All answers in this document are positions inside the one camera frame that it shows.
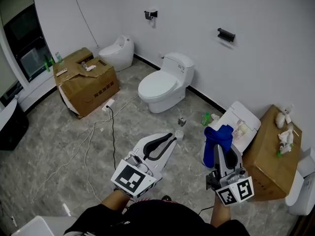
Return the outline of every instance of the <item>blue cloth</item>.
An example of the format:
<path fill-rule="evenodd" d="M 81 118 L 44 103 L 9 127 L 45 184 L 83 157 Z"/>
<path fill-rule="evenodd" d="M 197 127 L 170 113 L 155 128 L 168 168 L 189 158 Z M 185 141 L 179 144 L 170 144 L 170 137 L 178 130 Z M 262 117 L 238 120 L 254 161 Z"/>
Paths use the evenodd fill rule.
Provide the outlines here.
<path fill-rule="evenodd" d="M 207 138 L 205 151 L 203 154 L 203 162 L 208 168 L 214 167 L 214 146 L 219 144 L 224 153 L 228 152 L 232 146 L 233 128 L 229 125 L 222 125 L 218 131 L 211 127 L 206 127 L 205 136 Z"/>

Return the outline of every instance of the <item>toilet base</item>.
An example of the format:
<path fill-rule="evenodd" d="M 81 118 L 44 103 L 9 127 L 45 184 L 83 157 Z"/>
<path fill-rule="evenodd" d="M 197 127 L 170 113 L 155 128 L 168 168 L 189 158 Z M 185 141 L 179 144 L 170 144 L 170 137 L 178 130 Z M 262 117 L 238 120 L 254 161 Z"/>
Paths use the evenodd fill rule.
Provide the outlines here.
<path fill-rule="evenodd" d="M 171 95 L 170 97 L 162 101 L 149 103 L 149 110 L 155 114 L 164 112 L 170 109 L 171 107 L 174 107 L 177 103 L 183 100 L 185 96 L 186 96 L 186 88 L 177 91 L 176 93 L 174 93 L 173 95 Z"/>

